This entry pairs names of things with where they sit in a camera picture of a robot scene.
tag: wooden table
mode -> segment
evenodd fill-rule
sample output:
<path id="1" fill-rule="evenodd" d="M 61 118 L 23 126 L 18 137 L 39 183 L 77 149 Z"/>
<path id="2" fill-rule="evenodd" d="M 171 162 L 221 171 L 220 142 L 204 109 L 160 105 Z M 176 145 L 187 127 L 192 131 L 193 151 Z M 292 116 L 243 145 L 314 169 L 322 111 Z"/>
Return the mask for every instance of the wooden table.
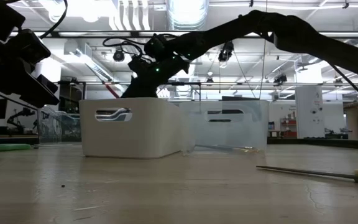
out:
<path id="1" fill-rule="evenodd" d="M 256 164 L 352 172 L 358 150 L 273 145 L 155 160 L 85 158 L 81 146 L 0 152 L 0 224 L 358 223 L 358 184 Z"/>

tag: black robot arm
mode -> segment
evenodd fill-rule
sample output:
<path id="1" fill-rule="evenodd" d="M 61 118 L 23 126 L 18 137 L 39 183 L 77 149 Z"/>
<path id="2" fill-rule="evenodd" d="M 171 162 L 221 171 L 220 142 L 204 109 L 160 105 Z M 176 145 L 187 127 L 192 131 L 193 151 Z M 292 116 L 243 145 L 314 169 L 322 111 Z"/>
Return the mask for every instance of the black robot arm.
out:
<path id="1" fill-rule="evenodd" d="M 180 70 L 188 71 L 189 61 L 212 47 L 252 32 L 280 50 L 308 53 L 358 74 L 357 47 L 319 34 L 296 16 L 254 10 L 204 32 L 189 32 L 172 40 L 167 40 L 164 34 L 154 35 L 144 50 L 155 62 L 149 63 L 142 57 L 132 58 L 128 66 L 136 72 L 137 78 L 132 79 L 121 97 L 155 97 L 159 85 L 168 82 Z"/>

